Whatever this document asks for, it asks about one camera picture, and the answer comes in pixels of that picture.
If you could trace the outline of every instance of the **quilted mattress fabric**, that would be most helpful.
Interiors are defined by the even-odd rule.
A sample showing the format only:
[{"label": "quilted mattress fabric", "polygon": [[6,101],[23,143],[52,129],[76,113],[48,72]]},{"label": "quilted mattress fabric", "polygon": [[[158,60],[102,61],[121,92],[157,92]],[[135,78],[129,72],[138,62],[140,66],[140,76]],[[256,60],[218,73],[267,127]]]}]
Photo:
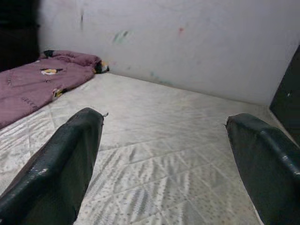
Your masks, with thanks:
[{"label": "quilted mattress fabric", "polygon": [[224,124],[267,109],[113,74],[0,130],[0,192],[85,107],[109,116],[75,225],[258,224]]}]

